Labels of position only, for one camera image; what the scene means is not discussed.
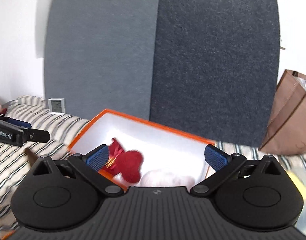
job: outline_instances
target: dark gray panel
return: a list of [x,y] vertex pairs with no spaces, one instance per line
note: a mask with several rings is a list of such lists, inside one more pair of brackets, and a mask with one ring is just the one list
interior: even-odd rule
[[210,200],[186,187],[131,187],[106,199],[97,214],[72,230],[43,233],[21,228],[9,240],[306,240],[294,227],[254,232],[223,219]]
[[149,118],[158,0],[54,0],[46,98],[93,118],[105,108]]
[[277,0],[159,0],[150,120],[260,146],[278,64]]

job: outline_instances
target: brown paper bag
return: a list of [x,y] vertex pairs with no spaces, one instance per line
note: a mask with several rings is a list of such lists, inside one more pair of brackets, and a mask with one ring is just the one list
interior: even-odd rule
[[277,155],[306,153],[306,90],[285,70],[277,85],[266,135],[260,150]]

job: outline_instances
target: striped bedsheet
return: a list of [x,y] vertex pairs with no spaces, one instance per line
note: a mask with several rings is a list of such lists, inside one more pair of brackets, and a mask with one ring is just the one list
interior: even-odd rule
[[25,148],[38,156],[49,154],[54,160],[65,159],[70,154],[67,145],[88,122],[69,114],[52,115],[45,108],[45,101],[32,96],[13,101],[7,115],[30,122],[32,128],[47,130],[51,140],[48,143],[27,142],[23,147],[0,143],[0,238],[18,227],[11,212],[10,200],[30,169]]

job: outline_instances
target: white frame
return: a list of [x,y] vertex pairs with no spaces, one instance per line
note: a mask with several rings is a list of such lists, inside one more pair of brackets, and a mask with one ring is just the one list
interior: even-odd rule
[[[62,112],[59,113],[59,112],[53,112],[52,111],[52,103],[51,103],[52,100],[60,100],[61,101]],[[65,101],[64,98],[50,98],[48,100],[49,113],[50,114],[59,114],[59,115],[66,114],[66,111],[65,111],[65,102],[64,101]]]

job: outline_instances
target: ribbed black surface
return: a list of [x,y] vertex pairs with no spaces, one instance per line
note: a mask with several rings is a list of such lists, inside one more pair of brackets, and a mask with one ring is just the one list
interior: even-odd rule
[[261,233],[231,225],[211,202],[184,187],[130,188],[104,201],[99,212],[70,231],[41,233],[21,228],[9,240],[292,240],[306,239],[295,228]]

